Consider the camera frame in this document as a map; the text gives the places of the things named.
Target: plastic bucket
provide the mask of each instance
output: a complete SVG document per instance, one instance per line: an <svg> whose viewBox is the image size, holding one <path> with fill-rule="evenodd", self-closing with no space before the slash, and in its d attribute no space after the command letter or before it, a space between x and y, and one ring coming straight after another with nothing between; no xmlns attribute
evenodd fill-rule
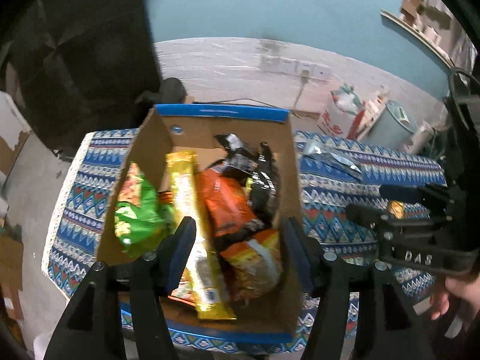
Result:
<svg viewBox="0 0 480 360"><path fill-rule="evenodd" d="M417 123L395 100L388 100L383 112L362 143L403 150L403 143L417 131Z"/></svg>

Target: patterned tablecloth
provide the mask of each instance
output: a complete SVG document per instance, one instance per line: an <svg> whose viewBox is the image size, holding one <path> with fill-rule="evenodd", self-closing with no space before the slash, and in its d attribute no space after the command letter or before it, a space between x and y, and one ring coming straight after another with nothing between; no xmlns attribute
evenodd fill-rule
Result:
<svg viewBox="0 0 480 360"><path fill-rule="evenodd" d="M135 133L136 130L115 130L87 134L69 169L55 205L42 258L42 271L67 298L72 296L95 262L107 200ZM363 183L324 163L302 157L302 148L313 136L350 152L363 163ZM373 254L377 243L370 229L346 220L345 206L348 203L385 208L388 201L379 195L380 184L445 183L440 166L427 158L302 131L295 132L294 138L298 149L303 228L310 237L323 244L325 250L342 255L350 263L365 264L364 256ZM428 215L419 204L406 205L406 211L410 218ZM434 282L434 277L426 272L395 266L392 271L412 303L428 295ZM170 330L170 335L177 344L226 353L297 351L306 345L318 305L319 299L304 295L294 340L289 344L242 344L175 330ZM358 306L358 293L351 293L346 336L356 333ZM122 324L133 328L126 307L122 308Z"/></svg>

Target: tablecloth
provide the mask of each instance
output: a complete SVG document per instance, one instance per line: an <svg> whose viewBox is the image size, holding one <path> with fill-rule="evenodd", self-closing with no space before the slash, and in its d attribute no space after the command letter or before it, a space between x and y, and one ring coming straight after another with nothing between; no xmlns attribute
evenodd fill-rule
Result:
<svg viewBox="0 0 480 360"><path fill-rule="evenodd" d="M42 271L59 290L70 298L95 262L107 200L135 137L136 130L99 131L88 134L69 169L52 214L47 236ZM336 169L301 156L305 142L317 137L327 145L350 152L364 166L363 183ZM365 264L365 254L376 250L375 234L345 218L348 203L361 203L385 208L380 184L423 185L444 184L440 166L433 160L395 150L363 145L359 142L320 136L304 131L294 132L297 145L298 178L305 232L325 250L342 255L350 263ZM428 215L419 205L406 205L409 218ZM434 277L423 271L393 267L392 271L405 293L416 303L428 294ZM181 345L226 353L268 354L297 351L305 347L320 300L304 294L294 339L289 344L245 344L201 334L170 330L172 340ZM351 293L346 336L354 335L358 317L358 293ZM131 329L131 315L122 308L122 324Z"/></svg>

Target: teal wall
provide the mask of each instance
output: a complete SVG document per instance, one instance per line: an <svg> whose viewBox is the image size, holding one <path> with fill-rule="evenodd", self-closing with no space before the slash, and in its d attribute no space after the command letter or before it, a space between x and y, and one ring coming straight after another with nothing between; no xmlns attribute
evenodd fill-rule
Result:
<svg viewBox="0 0 480 360"><path fill-rule="evenodd" d="M358 59L434 97L446 94L448 69L380 9L402 0L145 0L154 42L250 37L305 44Z"/></svg>

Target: silver bolt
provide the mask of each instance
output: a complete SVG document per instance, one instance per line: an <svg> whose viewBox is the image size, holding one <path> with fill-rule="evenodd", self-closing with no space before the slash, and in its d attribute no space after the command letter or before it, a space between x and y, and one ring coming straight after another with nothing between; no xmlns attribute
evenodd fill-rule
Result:
<svg viewBox="0 0 480 360"><path fill-rule="evenodd" d="M327 261L335 261L337 259L337 255L332 251L326 251L323 254L323 258L326 259Z"/></svg>
<svg viewBox="0 0 480 360"><path fill-rule="evenodd" d="M157 254L154 251L148 251L143 254L143 259L145 261L152 261L155 259L156 256Z"/></svg>
<svg viewBox="0 0 480 360"><path fill-rule="evenodd" d="M377 261L375 263L375 268L377 268L379 271L384 271L387 269L387 264L385 264L383 261Z"/></svg>
<svg viewBox="0 0 480 360"><path fill-rule="evenodd" d="M107 264L105 264L103 261L97 261L95 264L92 265L92 268L94 271L101 271L106 266Z"/></svg>

